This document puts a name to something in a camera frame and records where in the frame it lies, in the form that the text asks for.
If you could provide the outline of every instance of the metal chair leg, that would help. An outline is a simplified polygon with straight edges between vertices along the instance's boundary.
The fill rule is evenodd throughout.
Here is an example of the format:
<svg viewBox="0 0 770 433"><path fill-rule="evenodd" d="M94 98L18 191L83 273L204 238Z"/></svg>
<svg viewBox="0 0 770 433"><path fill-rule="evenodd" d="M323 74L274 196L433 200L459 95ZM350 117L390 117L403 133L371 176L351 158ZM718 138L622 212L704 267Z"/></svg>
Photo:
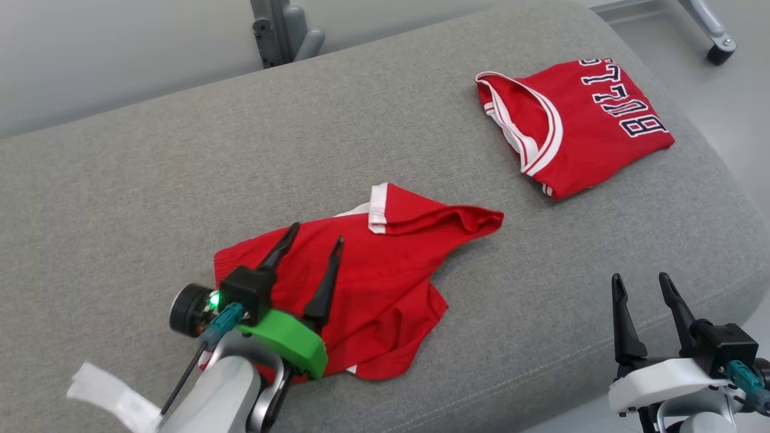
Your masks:
<svg viewBox="0 0 770 433"><path fill-rule="evenodd" d="M701 26L706 35L714 41L714 46L706 56L711 63L721 65L727 62L738 46L725 30L725 25L708 6L706 0L679 0L692 18Z"/></svg>
<svg viewBox="0 0 770 433"><path fill-rule="evenodd" d="M252 26L263 69L315 57L323 30L308 30L305 11L289 0L250 0L256 21Z"/></svg>

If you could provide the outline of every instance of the armhole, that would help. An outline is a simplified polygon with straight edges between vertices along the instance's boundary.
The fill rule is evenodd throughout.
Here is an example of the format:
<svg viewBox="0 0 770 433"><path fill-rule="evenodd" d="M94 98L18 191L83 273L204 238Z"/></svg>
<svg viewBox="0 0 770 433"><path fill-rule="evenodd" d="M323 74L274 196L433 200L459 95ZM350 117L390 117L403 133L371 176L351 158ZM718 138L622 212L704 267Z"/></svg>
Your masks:
<svg viewBox="0 0 770 433"><path fill-rule="evenodd" d="M507 107L503 103L503 99L500 97L494 87L492 87L492 85L484 79L485 76L497 76L502 79L506 79L507 81L520 86L522 89L527 90L540 103L548 119L548 133L546 135L545 143L543 143L542 146L538 147L536 142L531 137L524 135L516 127L515 123L511 119L511 115L508 112ZM521 172L526 173L529 176L534 176L554 159L556 154L559 152L559 148L561 147L561 139L564 135L564 126L561 123L561 117L559 116L559 112L556 110L556 107L548 98L536 90L526 86L520 81L504 76L503 74L497 72L482 72L476 76L476 82L484 84L487 88L489 88L492 94L492 104L494 106L495 115L497 116L497 118L492 116L493 119L495 119L495 122L498 122L499 120L498 124L504 124L511 132L511 135L518 140L518 144L520 145L522 152L526 153L526 157L522 157L521 159Z"/></svg>
<svg viewBox="0 0 770 433"><path fill-rule="evenodd" d="M522 144L519 141L518 138L511 132L511 130L508 128L507 125L505 125L502 120L500 120L500 117L497 115L497 111L494 109L494 104L492 102L489 102L487 105L484 106L484 111L487 113L487 116L491 117L492 120L497 124L497 127L500 128L500 131L502 131L503 136L505 137L505 141L508 143L508 145L511 147L511 149L518 153L521 156L521 148ZM521 156L521 168L524 168L524 157Z"/></svg>

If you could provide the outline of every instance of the gray upholstered surface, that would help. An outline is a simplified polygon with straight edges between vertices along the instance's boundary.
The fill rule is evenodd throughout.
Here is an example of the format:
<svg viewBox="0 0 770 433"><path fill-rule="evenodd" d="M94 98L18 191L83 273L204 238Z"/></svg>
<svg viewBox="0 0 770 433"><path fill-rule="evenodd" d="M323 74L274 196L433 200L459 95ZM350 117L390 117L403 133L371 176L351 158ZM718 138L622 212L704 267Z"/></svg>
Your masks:
<svg viewBox="0 0 770 433"><path fill-rule="evenodd" d="M552 203L473 78L593 57L678 142ZM676 344L659 271L714 322L743 321L770 278L757 210L628 47L587 9L528 2L0 142L0 431L120 431L64 399L83 361L161 404L193 352L166 326L177 290L210 284L218 249L383 181L506 223L434 278L450 309L407 374L296 387L278 432L516 431L610 383L614 272L653 354Z"/></svg>

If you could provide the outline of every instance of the red jersey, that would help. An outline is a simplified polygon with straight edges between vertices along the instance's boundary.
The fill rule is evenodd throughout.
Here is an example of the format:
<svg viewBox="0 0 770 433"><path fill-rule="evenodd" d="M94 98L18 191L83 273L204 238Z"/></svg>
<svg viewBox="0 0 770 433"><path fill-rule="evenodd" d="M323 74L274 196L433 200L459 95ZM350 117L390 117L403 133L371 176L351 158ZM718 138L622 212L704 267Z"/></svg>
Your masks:
<svg viewBox="0 0 770 433"><path fill-rule="evenodd" d="M559 200L674 144L650 101L611 59L560 63L526 78L476 76L479 99L521 159Z"/></svg>
<svg viewBox="0 0 770 433"><path fill-rule="evenodd" d="M330 248L345 237L329 324L325 375L348 370L376 380L404 373L447 303L430 275L454 248L497 230L504 215L447 206L390 183L333 218L303 223L278 267L273 306L302 315L326 272ZM214 256L219 284L237 266L256 267L286 232L275 230Z"/></svg>

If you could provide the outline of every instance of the white neckline trim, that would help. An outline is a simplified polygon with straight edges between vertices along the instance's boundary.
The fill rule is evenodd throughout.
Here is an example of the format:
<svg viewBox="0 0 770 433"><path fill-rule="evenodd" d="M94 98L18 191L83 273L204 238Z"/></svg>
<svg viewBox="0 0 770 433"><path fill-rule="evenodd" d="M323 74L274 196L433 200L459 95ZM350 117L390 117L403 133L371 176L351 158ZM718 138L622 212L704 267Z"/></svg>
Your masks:
<svg viewBox="0 0 770 433"><path fill-rule="evenodd" d="M507 110L507 107L505 107L505 105L502 103L502 98L492 88L492 85L489 82L487 82L486 80L483 80L483 77L485 76L497 76L502 79L506 79L508 81L514 82L518 86L521 86L522 89L527 90L532 96L535 97L535 99L537 99L537 101L543 107L546 117L548 118L548 133L546 135L543 146L541 146L538 149L535 141L531 137L524 135L516 127L513 120L511 119L511 116ZM540 170L545 168L549 163L551 163L551 161L554 159L554 157L556 157L557 153L559 152L559 148L561 148L561 140L564 137L564 125L561 122L561 116L559 116L559 112L556 110L556 107L547 97L545 97L543 94L539 93L538 91L526 86L522 82L519 82L515 79L512 79L511 77L505 76L497 72L492 72L492 71L482 72L476 75L476 82L480 82L486 85L492 93L492 103L495 108L495 114L498 116L497 118L495 116L492 116L493 119L495 119L495 121L499 119L500 123L505 124L507 128L511 131L511 135L519 141L519 145L521 146L521 149L527 152L526 163L524 162L524 158L522 158L522 161L521 161L522 173L526 173L529 176L534 176ZM526 140L522 140L522 138L524 137L529 139L531 142L528 143Z"/></svg>

